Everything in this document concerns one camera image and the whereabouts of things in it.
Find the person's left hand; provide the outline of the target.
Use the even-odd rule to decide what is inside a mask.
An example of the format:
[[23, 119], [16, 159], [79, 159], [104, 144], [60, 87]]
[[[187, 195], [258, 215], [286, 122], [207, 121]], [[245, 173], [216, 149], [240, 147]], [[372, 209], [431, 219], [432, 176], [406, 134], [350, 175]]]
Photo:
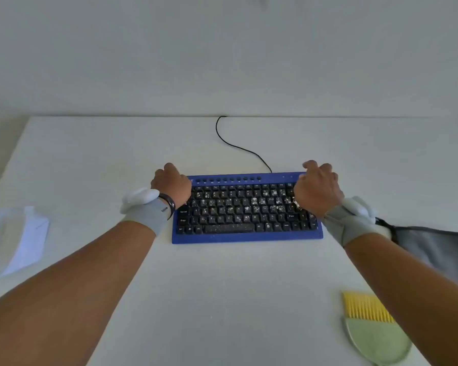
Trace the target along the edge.
[[154, 174], [150, 185], [152, 189], [169, 196], [176, 209], [185, 204], [191, 196], [191, 181], [183, 174], [179, 178], [155, 178]]

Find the person's right hand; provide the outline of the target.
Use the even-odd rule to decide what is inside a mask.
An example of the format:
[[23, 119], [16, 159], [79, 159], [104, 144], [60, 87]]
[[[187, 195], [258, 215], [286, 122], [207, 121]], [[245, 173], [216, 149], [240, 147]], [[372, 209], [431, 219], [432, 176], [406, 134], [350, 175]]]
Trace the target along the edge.
[[342, 203], [344, 193], [338, 184], [336, 172], [333, 171], [332, 176], [307, 176], [305, 172], [295, 184], [294, 197], [300, 207], [323, 220], [326, 212]]

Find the blue keyboard with black keys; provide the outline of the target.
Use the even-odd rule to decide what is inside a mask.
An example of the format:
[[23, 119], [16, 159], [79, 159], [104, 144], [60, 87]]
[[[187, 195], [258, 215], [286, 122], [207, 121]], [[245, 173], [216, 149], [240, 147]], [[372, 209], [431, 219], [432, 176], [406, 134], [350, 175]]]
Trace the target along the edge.
[[[295, 184], [300, 174], [301, 174], [300, 172], [224, 174], [224, 175], [197, 175], [197, 176], [188, 176], [188, 178], [191, 181], [191, 191], [192, 191], [192, 188], [196, 186], [293, 183], [294, 184], [293, 192], [294, 192], [294, 187], [295, 187]], [[315, 217], [316, 225], [317, 225], [315, 229], [312, 229], [310, 231], [235, 233], [235, 234], [185, 234], [185, 233], [178, 234], [177, 233], [178, 210], [174, 213], [174, 216], [173, 216], [171, 241], [174, 245], [194, 245], [194, 244], [201, 244], [201, 243], [233, 243], [233, 242], [253, 242], [253, 241], [322, 240], [323, 239], [323, 228], [321, 226], [320, 221], [318, 221], [315, 215], [313, 215], [311, 212], [308, 212], [304, 209], [303, 209], [304, 211], [308, 212], [309, 214], [312, 214]]]

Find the person's left forearm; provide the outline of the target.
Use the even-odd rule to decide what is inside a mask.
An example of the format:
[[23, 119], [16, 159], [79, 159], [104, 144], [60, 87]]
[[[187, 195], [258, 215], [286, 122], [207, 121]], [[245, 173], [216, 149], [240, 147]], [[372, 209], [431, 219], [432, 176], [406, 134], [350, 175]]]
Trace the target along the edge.
[[0, 297], [0, 366], [86, 366], [155, 233], [115, 227]]

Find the person's right forearm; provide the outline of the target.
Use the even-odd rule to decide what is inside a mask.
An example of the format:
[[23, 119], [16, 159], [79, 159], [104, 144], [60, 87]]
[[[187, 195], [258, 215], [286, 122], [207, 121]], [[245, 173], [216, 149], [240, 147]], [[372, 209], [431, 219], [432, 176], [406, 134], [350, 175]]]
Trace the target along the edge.
[[458, 284], [377, 233], [344, 250], [427, 361], [458, 366]]

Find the scattered white crumbs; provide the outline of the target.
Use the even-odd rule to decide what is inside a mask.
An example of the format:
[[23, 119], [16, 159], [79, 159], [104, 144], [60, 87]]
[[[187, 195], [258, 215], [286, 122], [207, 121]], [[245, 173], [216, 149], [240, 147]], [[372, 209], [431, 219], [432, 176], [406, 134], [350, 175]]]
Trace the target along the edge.
[[312, 214], [294, 199], [293, 183], [196, 186], [178, 210], [178, 234], [310, 231]]

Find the grey wristband with white tracker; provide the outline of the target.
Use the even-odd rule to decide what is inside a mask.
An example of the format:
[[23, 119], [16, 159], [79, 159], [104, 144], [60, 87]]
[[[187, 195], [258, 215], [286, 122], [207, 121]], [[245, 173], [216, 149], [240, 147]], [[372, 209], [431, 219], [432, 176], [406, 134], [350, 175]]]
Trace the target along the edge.
[[148, 227], [157, 236], [164, 230], [176, 207], [172, 199], [156, 189], [141, 188], [122, 198], [122, 221]]
[[376, 211], [359, 196], [344, 198], [326, 212], [323, 224], [342, 247], [366, 234], [380, 234], [389, 240], [392, 237], [390, 228], [377, 224]]

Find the grey cloth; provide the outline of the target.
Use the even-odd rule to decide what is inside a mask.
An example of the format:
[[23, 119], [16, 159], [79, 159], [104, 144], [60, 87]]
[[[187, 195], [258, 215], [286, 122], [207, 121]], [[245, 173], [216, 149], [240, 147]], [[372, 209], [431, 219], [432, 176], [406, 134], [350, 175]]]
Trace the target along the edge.
[[458, 284], [458, 232], [419, 226], [393, 226], [376, 218], [380, 232], [424, 264]]

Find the white folded paper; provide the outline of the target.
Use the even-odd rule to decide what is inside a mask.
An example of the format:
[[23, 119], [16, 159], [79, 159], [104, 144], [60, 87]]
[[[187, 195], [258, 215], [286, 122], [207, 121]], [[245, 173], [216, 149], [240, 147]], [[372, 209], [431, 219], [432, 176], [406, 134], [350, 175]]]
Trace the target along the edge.
[[0, 210], [0, 277], [42, 259], [49, 225], [49, 218], [33, 206]]

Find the green brush with yellow bristles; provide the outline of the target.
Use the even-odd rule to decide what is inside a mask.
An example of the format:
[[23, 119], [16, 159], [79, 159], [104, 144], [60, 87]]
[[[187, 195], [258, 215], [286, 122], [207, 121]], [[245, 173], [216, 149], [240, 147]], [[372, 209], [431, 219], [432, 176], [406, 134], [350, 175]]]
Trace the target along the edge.
[[413, 343], [372, 294], [342, 291], [344, 330], [358, 353], [375, 366], [403, 362]]

